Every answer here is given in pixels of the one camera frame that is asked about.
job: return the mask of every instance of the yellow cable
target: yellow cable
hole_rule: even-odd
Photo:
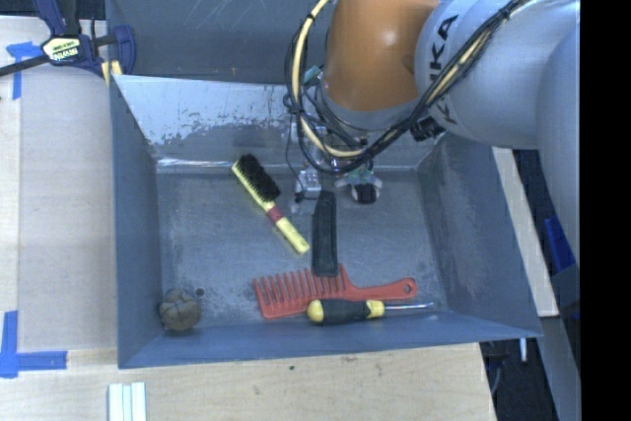
[[[305,40],[307,39],[307,34],[314,23],[315,18],[322,10],[324,5],[328,3],[329,0],[319,0],[315,7],[310,12],[309,16],[303,23],[301,27],[300,33],[298,35],[298,39],[296,41],[296,48],[294,50],[294,62],[292,66],[292,92],[294,94],[294,100],[297,102],[300,97],[300,87],[301,87],[301,75],[300,75],[300,67],[301,60],[303,55],[303,46],[305,45]],[[332,148],[326,144],[323,144],[317,135],[314,134],[309,124],[305,121],[304,118],[300,118],[301,125],[307,134],[307,137],[317,146],[321,151],[333,155],[338,158],[348,158],[348,157],[357,157],[362,154],[362,150],[355,151],[340,151],[338,149]]]

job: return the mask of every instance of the blue clamp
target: blue clamp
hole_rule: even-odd
[[[127,74],[131,72],[136,61],[131,27],[116,26],[112,34],[90,39],[81,34],[76,15],[77,0],[33,0],[33,4],[37,16],[44,20],[50,30],[50,38],[41,45],[49,63],[77,67],[104,77],[105,61],[99,56],[99,46],[116,43],[121,69]]]
[[[0,378],[14,379],[21,371],[65,370],[67,351],[18,352],[18,312],[4,314]]]

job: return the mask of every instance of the black object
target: black object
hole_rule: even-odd
[[[355,184],[353,189],[355,189],[357,201],[360,204],[374,204],[377,202],[377,189],[373,184],[370,184],[369,182]]]
[[[342,324],[368,319],[372,312],[366,302],[353,302],[345,299],[320,300],[323,319],[321,324]]]
[[[410,128],[410,133],[417,142],[424,141],[430,137],[436,137],[444,131],[445,128],[443,128],[432,116],[419,119]]]
[[[334,277],[339,273],[337,209],[332,191],[321,191],[315,204],[312,252],[312,271],[316,276]]]

